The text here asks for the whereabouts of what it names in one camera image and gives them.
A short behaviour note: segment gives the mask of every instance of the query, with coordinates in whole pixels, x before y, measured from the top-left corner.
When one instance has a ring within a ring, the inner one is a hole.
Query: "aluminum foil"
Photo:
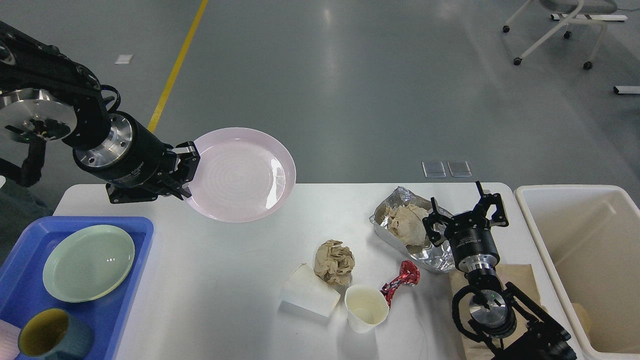
[[[393,299],[396,290],[400,285],[416,286],[420,282],[420,270],[414,263],[404,260],[400,265],[400,274],[390,282],[386,283],[380,292],[385,296],[387,305],[391,307],[391,299]]]
[[[373,229],[382,240],[393,246],[399,252],[415,260],[418,266],[434,273],[450,272],[456,268],[453,261],[453,254],[449,241],[445,240],[441,246],[433,246],[431,242],[425,239],[425,246],[404,245],[404,243],[396,238],[388,230],[389,213],[387,206],[394,209],[398,206],[408,206],[414,204],[431,213],[431,202],[412,193],[409,189],[398,186],[378,207],[376,211],[369,217],[369,221],[373,224]],[[451,217],[450,212],[438,207],[441,214]],[[435,229],[444,234],[444,226],[436,225]]]

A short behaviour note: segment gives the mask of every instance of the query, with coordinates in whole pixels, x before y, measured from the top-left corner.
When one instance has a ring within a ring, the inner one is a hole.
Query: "red candy wrapper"
[[[386,283],[380,292],[385,296],[387,304],[391,307],[391,298],[394,297],[396,290],[402,284],[408,286],[415,286],[420,281],[420,270],[414,263],[408,260],[404,260],[400,265],[400,275],[391,282]]]

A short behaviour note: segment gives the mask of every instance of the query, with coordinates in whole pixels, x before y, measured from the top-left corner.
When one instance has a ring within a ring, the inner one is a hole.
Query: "yellow floor line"
[[[182,44],[182,49],[180,49],[178,58],[173,64],[171,74],[169,74],[169,78],[166,80],[162,95],[160,95],[160,99],[158,100],[158,104],[156,105],[156,109],[154,110],[154,114],[153,116],[151,116],[149,126],[147,126],[147,129],[149,129],[149,131],[151,131],[152,133],[156,130],[156,126],[158,125],[158,121],[160,120],[160,115],[162,115],[162,111],[164,110],[166,101],[167,99],[169,99],[169,94],[171,93],[171,89],[173,88],[175,79],[178,77],[178,73],[180,72],[180,68],[182,67],[182,62],[184,61],[184,57],[187,55],[189,45],[191,45],[191,40],[193,39],[193,35],[196,33],[196,29],[198,28],[198,24],[200,23],[200,18],[202,17],[202,13],[204,13],[204,8],[207,7],[208,2],[209,0],[202,0],[202,2],[200,3],[198,13],[196,13],[196,17],[191,23],[191,27],[189,28],[189,32],[187,33],[187,37],[184,39],[184,43]]]

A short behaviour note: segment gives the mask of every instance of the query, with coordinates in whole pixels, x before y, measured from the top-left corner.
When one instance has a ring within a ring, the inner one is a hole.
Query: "white paper cup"
[[[0,360],[14,360],[19,354],[18,335],[20,329],[0,320]]]
[[[329,317],[340,300],[340,294],[320,279],[313,269],[302,264],[284,284],[280,298],[282,301]]]
[[[360,334],[370,331],[389,314],[389,306],[380,290],[368,285],[350,286],[344,294],[347,321],[351,329]]]

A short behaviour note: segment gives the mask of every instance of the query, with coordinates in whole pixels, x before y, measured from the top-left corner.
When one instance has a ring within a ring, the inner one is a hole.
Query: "white plate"
[[[276,211],[296,183],[296,165],[278,140],[254,129],[228,127],[195,140],[198,170],[187,203],[222,222],[249,222]]]

